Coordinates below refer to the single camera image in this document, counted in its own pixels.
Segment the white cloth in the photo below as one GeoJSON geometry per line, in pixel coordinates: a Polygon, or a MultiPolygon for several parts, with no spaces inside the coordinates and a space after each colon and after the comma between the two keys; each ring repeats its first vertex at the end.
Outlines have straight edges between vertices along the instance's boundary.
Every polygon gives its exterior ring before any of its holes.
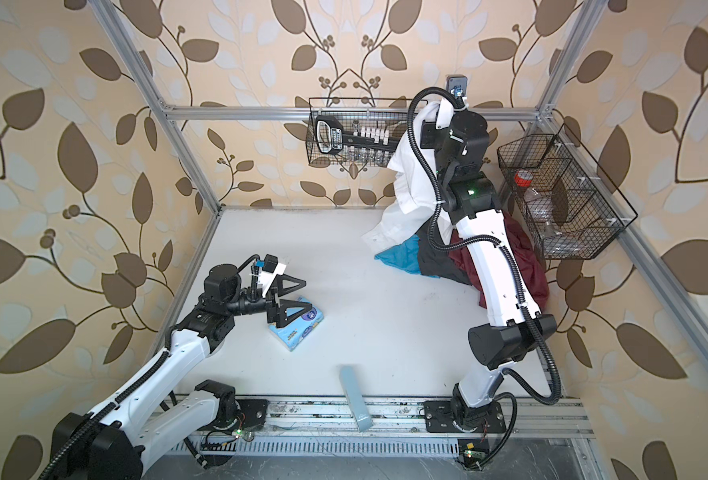
{"type": "MultiPolygon", "coordinates": [[[[428,103],[414,117],[416,141],[421,140],[424,122],[439,119],[440,128],[448,127],[453,114],[453,106],[447,100],[428,103]]],[[[429,166],[436,172],[434,149],[421,149],[421,152],[429,166]]],[[[396,172],[394,181],[396,200],[385,209],[380,223],[362,237],[374,254],[402,244],[416,234],[420,227],[430,220],[438,205],[432,183],[413,152],[407,133],[400,140],[397,151],[387,168],[396,172]]],[[[440,214],[438,229],[442,243],[449,244],[454,227],[448,213],[444,211],[440,214]]]]}

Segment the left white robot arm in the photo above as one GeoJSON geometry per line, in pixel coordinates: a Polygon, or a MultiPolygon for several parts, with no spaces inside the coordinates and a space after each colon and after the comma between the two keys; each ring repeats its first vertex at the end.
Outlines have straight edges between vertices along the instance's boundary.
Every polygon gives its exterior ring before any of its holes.
{"type": "Polygon", "coordinates": [[[139,479],[201,429],[236,440],[261,427],[267,401],[242,406],[231,385],[204,380],[181,401],[173,393],[221,348],[237,317],[265,314],[268,324],[285,327],[311,311],[311,303],[289,299],[307,283],[285,269],[273,255],[213,267],[195,307],[170,327],[161,350],[88,413],[70,413],[57,424],[41,478],[139,479]]]}

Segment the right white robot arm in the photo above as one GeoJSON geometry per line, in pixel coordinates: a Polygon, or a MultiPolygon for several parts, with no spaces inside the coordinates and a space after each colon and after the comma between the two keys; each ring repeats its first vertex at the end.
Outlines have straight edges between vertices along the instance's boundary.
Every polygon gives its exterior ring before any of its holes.
{"type": "Polygon", "coordinates": [[[541,394],[514,368],[530,352],[547,349],[556,321],[543,313],[525,283],[495,187],[482,171],[490,145],[487,121],[468,110],[441,111],[435,126],[424,126],[422,132],[434,136],[421,145],[435,152],[442,215],[460,238],[455,244],[440,243],[452,251],[468,251],[486,301],[487,323],[468,332],[478,364],[455,385],[450,402],[455,427],[475,432],[502,424],[499,389],[506,377],[544,404],[558,401],[558,378],[552,380],[550,393],[541,394]]]}

